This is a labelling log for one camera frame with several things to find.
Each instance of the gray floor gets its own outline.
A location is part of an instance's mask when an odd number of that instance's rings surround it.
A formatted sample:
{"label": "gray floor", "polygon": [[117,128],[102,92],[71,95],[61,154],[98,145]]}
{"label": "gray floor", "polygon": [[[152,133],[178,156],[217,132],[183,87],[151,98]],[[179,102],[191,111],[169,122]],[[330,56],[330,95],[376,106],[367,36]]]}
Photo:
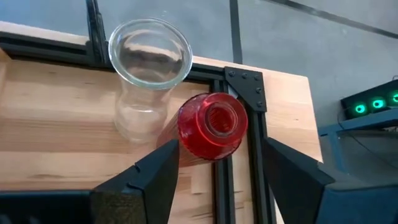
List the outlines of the gray floor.
{"label": "gray floor", "polygon": [[[296,1],[398,33],[396,0]],[[121,22],[159,17],[187,36],[195,55],[233,61],[229,0],[98,3],[107,37]],[[336,122],[341,98],[398,75],[397,39],[264,0],[238,0],[238,4],[244,64],[308,77],[318,126]],[[0,1],[2,21],[79,35],[88,34],[85,11],[81,0]],[[330,154],[327,147],[323,150],[325,155]]]}

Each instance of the red vase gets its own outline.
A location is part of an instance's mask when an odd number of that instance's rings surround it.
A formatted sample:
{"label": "red vase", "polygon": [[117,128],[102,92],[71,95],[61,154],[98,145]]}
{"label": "red vase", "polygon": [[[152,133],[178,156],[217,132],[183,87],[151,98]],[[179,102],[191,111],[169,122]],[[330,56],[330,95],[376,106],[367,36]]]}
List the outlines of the red vase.
{"label": "red vase", "polygon": [[190,98],[177,111],[157,140],[180,141],[180,167],[218,161],[231,155],[248,128],[243,105],[226,93]]}

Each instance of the wooden table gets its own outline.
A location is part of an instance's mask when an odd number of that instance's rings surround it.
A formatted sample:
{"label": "wooden table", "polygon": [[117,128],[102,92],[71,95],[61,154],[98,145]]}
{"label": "wooden table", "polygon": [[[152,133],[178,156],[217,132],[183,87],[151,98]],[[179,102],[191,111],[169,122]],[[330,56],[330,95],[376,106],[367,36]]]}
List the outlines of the wooden table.
{"label": "wooden table", "polygon": [[[0,31],[85,44],[87,37],[0,22]],[[308,79],[194,57],[195,63],[260,71],[270,137],[322,160]],[[0,190],[90,189],[153,149],[113,125],[118,75],[11,60],[0,49]],[[179,84],[169,118],[207,85]],[[246,139],[233,154],[236,223],[253,223]],[[212,223],[211,166],[180,169],[169,223]]]}

